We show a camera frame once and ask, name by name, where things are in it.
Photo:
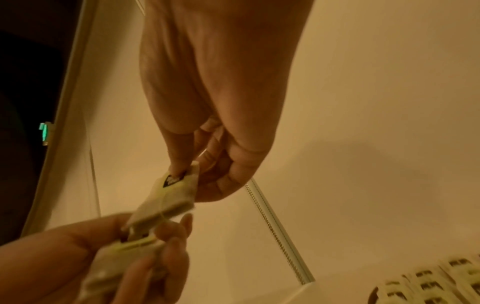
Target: hand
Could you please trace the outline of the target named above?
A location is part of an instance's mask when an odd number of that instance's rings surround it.
[[[197,201],[238,190],[270,151],[312,2],[146,0],[143,89],[171,174],[203,152]]]
[[[121,237],[129,214],[114,215],[30,235],[0,247],[1,303],[72,303],[95,253]],[[125,272],[111,304],[175,303],[187,279],[189,257],[185,251],[192,231],[192,215],[180,224],[164,222],[156,230],[167,241],[162,263],[167,277],[150,288],[152,257],[141,259]]]

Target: skin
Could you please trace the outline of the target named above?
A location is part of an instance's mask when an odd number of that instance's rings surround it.
[[[270,151],[312,2],[146,0],[143,89],[171,174],[198,157],[197,201],[237,191]]]
[[[0,302],[72,303],[95,253],[122,236],[129,214],[120,214],[33,234],[0,247]],[[167,242],[160,257],[168,275],[150,283],[153,256],[133,263],[123,275],[117,293],[94,303],[175,303],[180,298],[189,268],[187,237],[193,218],[164,222],[155,234]]]

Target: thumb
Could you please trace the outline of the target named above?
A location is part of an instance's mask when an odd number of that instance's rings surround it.
[[[195,156],[195,138],[193,133],[176,134],[160,127],[170,157],[170,174],[182,175],[192,164]]]

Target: black label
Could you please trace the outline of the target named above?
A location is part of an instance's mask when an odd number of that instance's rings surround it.
[[[172,186],[176,183],[178,183],[179,181],[183,180],[183,178],[185,177],[185,175],[182,175],[181,177],[172,177],[171,175],[167,176],[165,182],[163,183],[163,187],[166,188],[168,186]]]

